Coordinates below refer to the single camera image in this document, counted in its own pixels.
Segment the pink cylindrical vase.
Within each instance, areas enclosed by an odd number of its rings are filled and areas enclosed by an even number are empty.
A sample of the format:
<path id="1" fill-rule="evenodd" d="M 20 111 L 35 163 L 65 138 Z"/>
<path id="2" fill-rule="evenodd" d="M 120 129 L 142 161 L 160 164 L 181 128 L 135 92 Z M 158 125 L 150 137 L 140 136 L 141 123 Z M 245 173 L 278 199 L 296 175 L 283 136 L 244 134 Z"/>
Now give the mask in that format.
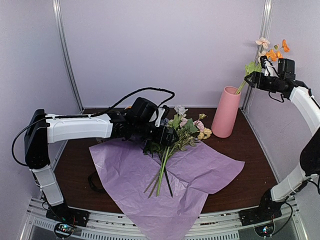
<path id="1" fill-rule="evenodd" d="M 241 93 L 237 94 L 237 90 L 236 87 L 226 86 L 222 91 L 211 125 L 212 133 L 218 138 L 228 138 L 232 134 L 241 99 Z"/>

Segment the purple tissue paper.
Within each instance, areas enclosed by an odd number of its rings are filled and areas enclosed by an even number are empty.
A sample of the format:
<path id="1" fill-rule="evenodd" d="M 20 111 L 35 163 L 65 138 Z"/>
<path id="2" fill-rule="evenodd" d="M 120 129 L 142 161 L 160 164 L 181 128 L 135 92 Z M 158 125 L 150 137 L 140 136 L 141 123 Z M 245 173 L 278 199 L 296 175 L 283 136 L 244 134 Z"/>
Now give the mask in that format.
<path id="1" fill-rule="evenodd" d="M 160 169 L 158 157 L 143 154 L 142 145 L 119 139 L 91 146 L 100 181 L 121 211 L 138 224 L 147 217 L 198 217 L 208 195 L 230 184 L 243 170 L 244 162 L 234 160 L 201 142 L 176 152 L 166 170 L 173 197 L 166 179 L 159 196 L 148 198 L 145 188 Z"/>

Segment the pink and yellow roses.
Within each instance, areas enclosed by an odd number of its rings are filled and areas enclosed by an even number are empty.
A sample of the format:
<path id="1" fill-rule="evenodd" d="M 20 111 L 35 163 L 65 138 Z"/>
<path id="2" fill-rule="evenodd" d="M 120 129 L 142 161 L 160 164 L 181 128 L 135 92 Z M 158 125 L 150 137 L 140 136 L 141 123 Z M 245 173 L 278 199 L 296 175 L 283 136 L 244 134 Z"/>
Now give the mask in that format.
<path id="1" fill-rule="evenodd" d="M 171 150 L 172 156 L 179 151 L 186 151 L 188 145 L 196 147 L 198 142 L 208 139 L 212 134 L 212 131 L 206 128 L 202 122 L 207 116 L 206 114 L 201 113 L 197 120 L 193 120 L 187 118 L 188 109 L 184 106 L 177 105 L 174 110 L 176 114 L 173 119 L 165 121 L 164 125 L 174 129 L 179 136 L 179 140 L 170 146 L 173 148 Z"/>

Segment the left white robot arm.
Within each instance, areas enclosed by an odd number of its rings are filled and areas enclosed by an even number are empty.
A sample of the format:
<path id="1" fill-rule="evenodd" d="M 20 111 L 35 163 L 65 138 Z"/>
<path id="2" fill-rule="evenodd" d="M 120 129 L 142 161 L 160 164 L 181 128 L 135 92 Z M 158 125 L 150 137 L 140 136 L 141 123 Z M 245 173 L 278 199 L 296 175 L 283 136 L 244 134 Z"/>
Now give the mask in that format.
<path id="1" fill-rule="evenodd" d="M 43 109 L 36 110 L 24 137 L 25 163 L 39 183 L 53 215 L 61 222 L 72 218 L 51 167 L 48 144 L 88 138 L 128 140 L 136 135 L 169 147 L 179 137 L 175 130 L 161 124 L 168 111 L 166 106 L 141 110 L 130 107 L 83 115 L 45 114 Z"/>

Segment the peach blossom fuzzy stem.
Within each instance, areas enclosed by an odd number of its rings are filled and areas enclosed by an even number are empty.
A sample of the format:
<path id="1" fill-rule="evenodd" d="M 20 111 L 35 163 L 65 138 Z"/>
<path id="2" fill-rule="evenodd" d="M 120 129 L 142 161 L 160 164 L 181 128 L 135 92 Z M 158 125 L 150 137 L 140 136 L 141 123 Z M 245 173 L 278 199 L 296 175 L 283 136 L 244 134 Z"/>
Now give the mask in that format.
<path id="1" fill-rule="evenodd" d="M 256 59 L 254 61 L 251 61 L 250 63 L 246 64 L 245 69 L 245 75 L 247 76 L 251 74 L 252 72 L 260 72 L 262 67 L 260 65 L 260 57 L 265 56 L 267 54 L 267 50 L 269 49 L 269 45 L 271 42 L 266 39 L 265 37 L 260 37 L 255 41 L 255 43 L 258 46 L 258 52 L 256 54 Z"/>

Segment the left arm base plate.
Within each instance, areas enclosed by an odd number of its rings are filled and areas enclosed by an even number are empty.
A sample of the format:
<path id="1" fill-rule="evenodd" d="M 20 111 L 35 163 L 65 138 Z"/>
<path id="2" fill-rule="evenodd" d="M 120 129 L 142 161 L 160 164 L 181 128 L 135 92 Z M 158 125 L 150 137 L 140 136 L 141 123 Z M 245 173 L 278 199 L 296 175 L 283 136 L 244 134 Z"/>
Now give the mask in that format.
<path id="1" fill-rule="evenodd" d="M 46 215 L 48 219 L 68 225 L 86 227 L 90 213 L 86 210 L 70 208 L 67 205 L 50 206 Z"/>

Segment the black printed ribbon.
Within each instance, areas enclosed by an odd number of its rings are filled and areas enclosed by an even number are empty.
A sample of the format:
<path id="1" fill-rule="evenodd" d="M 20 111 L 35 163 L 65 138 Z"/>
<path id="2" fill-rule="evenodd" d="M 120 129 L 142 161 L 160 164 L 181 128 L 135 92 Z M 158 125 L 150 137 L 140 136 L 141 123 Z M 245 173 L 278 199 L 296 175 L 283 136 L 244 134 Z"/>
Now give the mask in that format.
<path id="1" fill-rule="evenodd" d="M 100 193 L 100 194 L 106 194 L 107 192 L 103 187 L 98 188 L 97 185 L 94 183 L 94 181 L 93 181 L 94 177 L 99 177 L 97 171 L 94 171 L 93 173 L 91 173 L 87 178 L 88 184 L 89 184 L 91 190 L 93 190 L 94 192 Z"/>

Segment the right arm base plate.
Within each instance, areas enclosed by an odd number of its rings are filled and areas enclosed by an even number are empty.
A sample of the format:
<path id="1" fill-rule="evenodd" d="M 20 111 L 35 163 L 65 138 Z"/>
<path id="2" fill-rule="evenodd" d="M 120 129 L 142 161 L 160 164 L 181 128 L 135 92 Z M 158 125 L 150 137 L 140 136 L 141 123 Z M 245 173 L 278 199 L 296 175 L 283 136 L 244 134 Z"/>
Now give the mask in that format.
<path id="1" fill-rule="evenodd" d="M 241 210 L 238 214 L 243 227 L 271 221 L 282 216 L 280 209 L 263 208 L 261 206 Z"/>

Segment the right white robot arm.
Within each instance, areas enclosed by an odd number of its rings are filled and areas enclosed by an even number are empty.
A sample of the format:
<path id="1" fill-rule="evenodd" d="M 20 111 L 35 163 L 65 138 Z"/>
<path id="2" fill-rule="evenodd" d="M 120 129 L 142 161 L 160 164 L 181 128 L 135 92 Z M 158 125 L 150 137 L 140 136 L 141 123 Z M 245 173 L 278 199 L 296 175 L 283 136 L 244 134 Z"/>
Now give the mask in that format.
<path id="1" fill-rule="evenodd" d="M 268 220 L 279 211 L 286 199 L 305 187 L 309 180 L 320 174 L 320 105 L 312 95 L 311 89 L 293 73 L 281 73 L 279 76 L 265 75 L 254 71 L 244 77 L 253 88 L 271 93 L 280 93 L 301 113 L 311 132 L 311 139 L 301 151 L 299 163 L 280 183 L 267 190 L 255 214 L 259 220 Z"/>

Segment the fuzzy green orange flower stem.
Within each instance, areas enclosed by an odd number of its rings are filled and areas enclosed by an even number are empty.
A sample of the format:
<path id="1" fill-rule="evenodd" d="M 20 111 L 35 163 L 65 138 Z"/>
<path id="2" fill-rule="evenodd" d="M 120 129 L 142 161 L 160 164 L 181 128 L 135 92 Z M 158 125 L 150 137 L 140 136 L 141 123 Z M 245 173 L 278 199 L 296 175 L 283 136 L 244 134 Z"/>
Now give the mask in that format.
<path id="1" fill-rule="evenodd" d="M 273 47 L 270 47 L 267 50 L 267 54 L 263 55 L 267 57 L 268 60 L 271 60 L 272 62 L 276 62 L 278 59 L 283 58 L 283 52 L 288 53 L 290 51 L 290 48 L 286 42 L 285 39 L 282 40 L 282 46 L 279 44 L 274 45 Z"/>

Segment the left aluminium frame post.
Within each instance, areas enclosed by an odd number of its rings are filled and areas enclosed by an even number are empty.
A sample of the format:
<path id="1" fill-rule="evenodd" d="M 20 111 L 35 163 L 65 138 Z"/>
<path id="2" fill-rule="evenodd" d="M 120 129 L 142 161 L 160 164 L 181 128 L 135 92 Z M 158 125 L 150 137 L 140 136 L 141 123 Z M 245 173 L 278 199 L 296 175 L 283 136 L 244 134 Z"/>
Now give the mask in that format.
<path id="1" fill-rule="evenodd" d="M 63 23 L 63 16 L 62 16 L 62 11 L 61 11 L 61 1 L 60 0 L 53 0 L 52 1 L 52 6 L 53 6 L 53 13 L 56 21 L 56 26 L 59 34 L 59 40 L 60 40 L 60 45 L 61 45 L 61 50 L 62 50 L 62 55 L 63 55 L 63 60 L 64 60 L 64 65 L 68 77 L 68 81 L 70 83 L 71 91 L 73 93 L 73 96 L 75 98 L 77 107 L 79 112 L 82 112 L 84 110 L 83 103 L 80 97 L 80 93 L 78 90 L 78 86 L 75 80 L 73 68 L 72 68 L 72 63 L 70 59 L 70 54 L 68 50 L 68 45 L 67 45 L 67 39 L 66 39 L 66 34 L 65 34 L 65 29 L 64 29 L 64 23 Z"/>

